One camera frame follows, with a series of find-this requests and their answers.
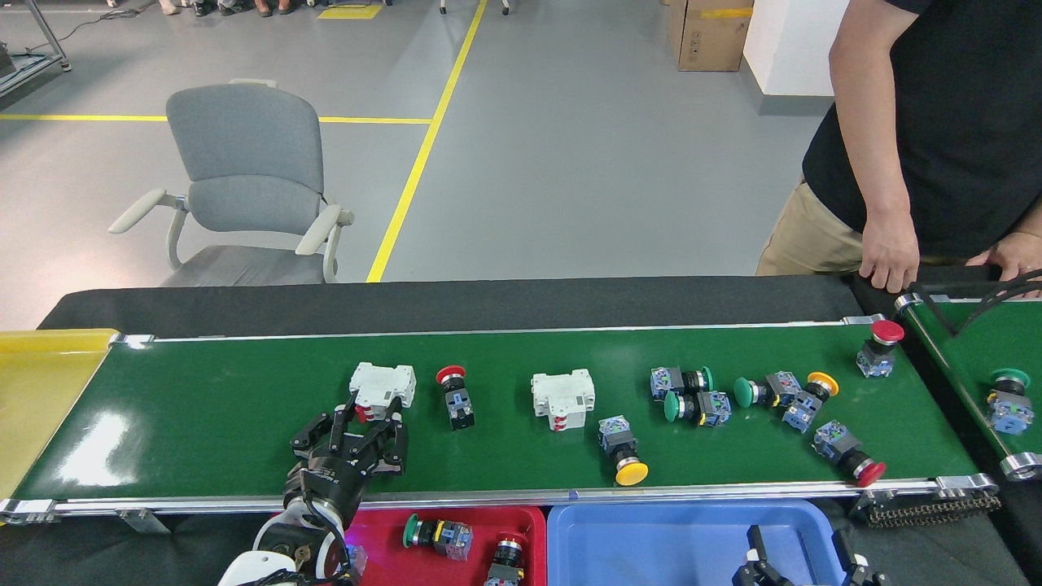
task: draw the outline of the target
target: chair seat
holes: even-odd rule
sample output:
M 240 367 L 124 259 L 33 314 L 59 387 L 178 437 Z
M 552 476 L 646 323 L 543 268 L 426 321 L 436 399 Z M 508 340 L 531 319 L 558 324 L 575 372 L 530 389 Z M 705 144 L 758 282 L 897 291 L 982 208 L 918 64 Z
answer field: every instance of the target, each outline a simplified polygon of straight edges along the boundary
M 207 246 L 163 282 L 163 287 L 321 284 L 322 255 L 252 246 Z

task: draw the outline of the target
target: hand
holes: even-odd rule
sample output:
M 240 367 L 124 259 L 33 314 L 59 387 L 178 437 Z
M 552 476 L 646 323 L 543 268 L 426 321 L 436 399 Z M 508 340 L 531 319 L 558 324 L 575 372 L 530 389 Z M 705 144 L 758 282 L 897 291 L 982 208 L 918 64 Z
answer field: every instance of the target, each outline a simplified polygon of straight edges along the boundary
M 1002 267 L 999 280 L 1010 280 L 1019 274 L 1042 268 L 1042 238 L 1014 231 L 994 246 L 966 261 L 967 267 L 998 265 Z M 1024 297 L 1042 297 L 1042 292 L 1032 291 Z
M 869 215 L 862 234 L 861 276 L 872 287 L 900 293 L 919 272 L 919 240 L 910 214 Z

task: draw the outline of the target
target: gray floor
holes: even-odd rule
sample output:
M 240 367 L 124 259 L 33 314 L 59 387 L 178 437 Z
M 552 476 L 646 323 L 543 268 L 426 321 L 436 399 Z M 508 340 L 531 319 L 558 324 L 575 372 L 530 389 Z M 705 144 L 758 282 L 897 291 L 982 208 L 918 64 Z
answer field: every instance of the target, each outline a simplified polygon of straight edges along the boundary
M 399 0 L 371 21 L 299 9 L 85 26 L 72 73 L 0 114 L 162 115 L 166 98 L 233 77 L 277 79 L 320 116 L 429 118 L 476 0 Z M 58 35 L 107 8 L 44 4 Z M 758 116 L 738 74 L 678 73 L 658 0 L 490 3 L 384 280 L 750 274 L 816 117 Z M 0 40 L 43 40 L 20 7 Z M 357 214 L 341 277 L 364 280 L 426 126 L 323 124 L 327 191 Z M 169 211 L 108 224 L 188 179 L 162 122 L 0 120 L 0 329 L 31 328 L 65 293 L 168 274 Z M 291 238 L 185 229 L 180 253 Z

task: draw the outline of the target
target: blue bin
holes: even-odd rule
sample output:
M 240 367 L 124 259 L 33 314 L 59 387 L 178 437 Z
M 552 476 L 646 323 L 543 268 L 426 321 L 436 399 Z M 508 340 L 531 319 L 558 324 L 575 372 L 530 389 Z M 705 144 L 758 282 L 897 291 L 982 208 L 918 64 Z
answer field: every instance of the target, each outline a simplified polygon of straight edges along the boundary
M 825 515 L 805 500 L 708 500 L 554 507 L 549 586 L 727 586 L 759 524 L 768 561 L 795 584 L 840 586 Z

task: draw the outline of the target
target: white wall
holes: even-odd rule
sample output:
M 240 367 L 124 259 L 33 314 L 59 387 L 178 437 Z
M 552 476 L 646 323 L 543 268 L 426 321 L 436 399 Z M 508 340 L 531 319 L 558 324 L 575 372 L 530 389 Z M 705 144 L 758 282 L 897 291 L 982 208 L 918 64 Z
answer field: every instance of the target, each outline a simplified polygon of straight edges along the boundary
M 847 0 L 756 0 L 745 59 L 765 96 L 832 96 L 828 49 Z

